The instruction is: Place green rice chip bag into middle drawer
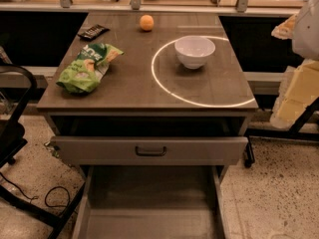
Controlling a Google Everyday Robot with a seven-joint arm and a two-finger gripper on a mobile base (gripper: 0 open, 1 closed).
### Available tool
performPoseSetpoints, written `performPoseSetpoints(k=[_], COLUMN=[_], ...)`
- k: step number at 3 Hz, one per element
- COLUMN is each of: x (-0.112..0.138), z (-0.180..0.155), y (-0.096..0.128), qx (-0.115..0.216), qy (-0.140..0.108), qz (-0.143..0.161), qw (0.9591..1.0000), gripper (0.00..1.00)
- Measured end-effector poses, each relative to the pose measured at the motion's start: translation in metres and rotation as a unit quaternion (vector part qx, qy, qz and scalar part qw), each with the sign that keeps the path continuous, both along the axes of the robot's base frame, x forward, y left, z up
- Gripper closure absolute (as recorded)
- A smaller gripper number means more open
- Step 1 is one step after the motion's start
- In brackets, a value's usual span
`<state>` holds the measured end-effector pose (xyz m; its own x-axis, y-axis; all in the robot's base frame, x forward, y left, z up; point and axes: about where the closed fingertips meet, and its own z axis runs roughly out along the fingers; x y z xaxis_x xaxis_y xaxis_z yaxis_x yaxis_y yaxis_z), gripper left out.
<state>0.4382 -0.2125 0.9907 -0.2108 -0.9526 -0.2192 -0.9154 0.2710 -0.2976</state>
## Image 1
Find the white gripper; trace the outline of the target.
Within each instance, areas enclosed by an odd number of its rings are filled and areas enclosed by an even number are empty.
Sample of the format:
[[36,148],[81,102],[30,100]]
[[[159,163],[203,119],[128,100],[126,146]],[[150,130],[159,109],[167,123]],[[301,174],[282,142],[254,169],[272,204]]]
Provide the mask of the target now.
[[319,0],[308,0],[298,15],[276,26],[271,35],[291,39],[295,54],[305,60],[297,68],[288,66],[272,109],[272,126],[290,128],[319,97]]

